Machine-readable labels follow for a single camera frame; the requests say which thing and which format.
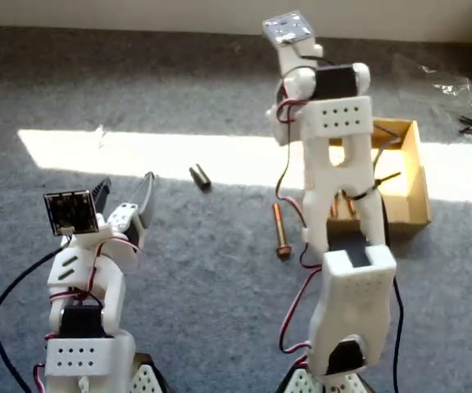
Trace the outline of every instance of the black wire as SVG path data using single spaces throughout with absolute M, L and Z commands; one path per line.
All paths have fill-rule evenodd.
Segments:
M 387 210 L 385 209 L 384 199 L 382 198 L 382 213 L 383 213 L 383 230 L 385 231 L 385 244 L 387 247 L 391 246 L 391 239 L 389 237 L 389 220 L 387 216 Z M 394 294 L 397 297 L 398 308 L 400 310 L 400 317 L 398 318 L 397 326 L 397 337 L 394 343 L 394 356 L 393 356 L 393 388 L 394 393 L 399 393 L 398 388 L 398 355 L 400 353 L 400 342 L 402 341 L 402 330 L 403 330 L 403 318 L 404 309 L 402 297 L 400 296 L 400 288 L 398 287 L 397 277 L 393 279 Z
M 324 61 L 324 62 L 327 63 L 329 66 L 335 66 L 335 65 L 336 65 L 336 64 L 333 63 L 331 60 L 327 60 L 327 59 L 324 58 L 324 57 L 302 55 L 302 54 L 300 53 L 300 49 L 298 48 L 298 46 L 296 45 L 296 43 L 293 43 L 293 50 L 294 50 L 294 53 L 296 53 L 296 56 L 298 56 L 300 59 L 303 59 L 303 60 Z
M 28 267 L 23 273 L 21 273 L 8 287 L 5 289 L 5 291 L 0 295 L 0 307 L 7 298 L 7 296 L 14 290 L 17 285 L 23 281 L 26 276 L 31 274 L 33 271 L 35 271 L 39 266 L 42 264 L 47 263 L 49 260 L 51 260 L 54 256 L 59 254 L 61 251 L 65 249 L 64 246 L 59 247 L 57 250 L 51 252 L 50 254 L 45 255 L 41 260 L 36 262 L 35 264 L 32 264 L 30 267 Z M 0 338 L 0 355 L 3 360 L 3 363 L 5 366 L 7 366 L 8 371 L 10 374 L 14 377 L 16 382 L 19 384 L 21 390 L 25 393 L 32 393 L 32 390 L 30 387 L 27 385 L 23 377 L 19 374 L 17 369 L 14 367 L 10 359 L 8 358 L 7 352 L 5 351 L 5 348 L 3 347 L 3 344 L 1 343 L 1 338 Z

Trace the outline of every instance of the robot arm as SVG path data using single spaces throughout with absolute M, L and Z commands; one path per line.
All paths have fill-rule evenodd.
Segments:
M 370 243 L 365 249 L 368 263 L 358 265 L 346 251 L 328 252 L 326 217 L 334 195 L 339 190 L 360 195 L 374 184 L 372 108 L 370 98 L 362 96 L 370 85 L 370 72 L 362 63 L 317 66 L 315 59 L 321 58 L 323 49 L 297 11 L 266 20 L 263 28 L 278 52 L 282 72 L 280 93 L 267 115 L 280 145 L 296 140 L 304 144 L 306 184 L 311 189 L 303 202 L 303 237 L 322 260 L 323 288 L 309 329 L 308 368 L 317 381 L 334 386 L 341 376 L 379 361 L 396 272 L 384 244 L 378 192 L 355 202 Z M 301 102 L 293 108 L 291 124 L 280 122 L 276 113 L 287 99 Z M 336 167 L 329 158 L 331 138 L 343 141 L 345 161 Z
M 107 221 L 101 212 L 96 213 L 94 206 L 103 210 L 110 181 L 94 189 L 95 205 L 89 204 L 89 199 L 81 199 L 88 192 L 50 195 L 52 204 L 48 203 L 48 207 L 52 210 L 57 207 L 56 214 L 49 210 L 52 226 L 59 228 L 60 233 L 64 228 L 72 231 L 77 228 L 79 232 L 57 255 L 48 278 L 52 302 L 49 322 L 54 334 L 47 345 L 47 393 L 79 391 L 81 378 L 92 393 L 128 391 L 135 344 L 133 337 L 120 328 L 125 297 L 124 271 L 136 265 L 137 251 L 143 246 L 151 223 L 154 182 L 154 175 L 147 174 L 136 190 L 141 196 L 140 203 L 120 204 Z M 93 213 L 82 220 L 82 215 L 78 214 L 81 206 L 88 213 L 89 205 Z M 88 223 L 95 223 L 97 230 L 86 228 Z M 94 301 L 84 303 L 87 296 Z

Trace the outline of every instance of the brass screw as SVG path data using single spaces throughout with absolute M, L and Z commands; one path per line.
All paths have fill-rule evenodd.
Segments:
M 354 201 L 352 199 L 349 199 L 347 197 L 347 194 L 345 191 L 342 190 L 342 197 L 347 201 L 347 208 L 349 209 L 349 214 L 351 217 L 354 217 L 356 215 L 356 209 L 354 207 Z
M 334 196 L 333 205 L 330 208 L 330 214 L 333 219 L 338 217 L 338 194 Z
M 277 203 L 272 205 L 272 210 L 275 214 L 276 235 L 278 235 L 278 247 L 276 247 L 276 255 L 281 260 L 286 260 L 289 256 L 291 256 L 292 247 L 287 244 L 287 238 L 285 237 L 282 210 L 279 208 L 279 204 Z

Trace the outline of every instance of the cardboard box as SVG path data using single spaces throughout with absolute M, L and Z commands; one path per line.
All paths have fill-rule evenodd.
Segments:
M 376 166 L 375 177 L 383 178 L 402 172 L 396 178 L 382 183 L 382 193 L 388 212 L 389 232 L 396 236 L 412 236 L 431 222 L 429 196 L 424 167 L 420 158 L 418 124 L 412 120 L 376 119 L 378 124 L 399 134 L 402 142 L 383 151 Z M 374 128 L 372 156 L 392 137 Z M 335 164 L 343 159 L 340 140 L 331 140 L 329 153 Z M 338 217 L 329 217 L 329 234 L 342 231 L 359 231 L 357 217 L 351 217 L 347 203 L 340 197 Z

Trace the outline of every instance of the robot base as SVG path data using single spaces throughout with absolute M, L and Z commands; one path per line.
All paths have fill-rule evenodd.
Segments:
M 292 366 L 276 393 L 375 393 L 374 390 L 358 375 L 348 374 L 330 377 L 322 385 L 310 375 L 305 368 Z
M 165 378 L 148 354 L 137 353 L 135 355 L 132 374 L 128 393 L 172 393 Z M 87 378 L 82 378 L 79 381 L 79 388 L 81 393 L 91 393 Z

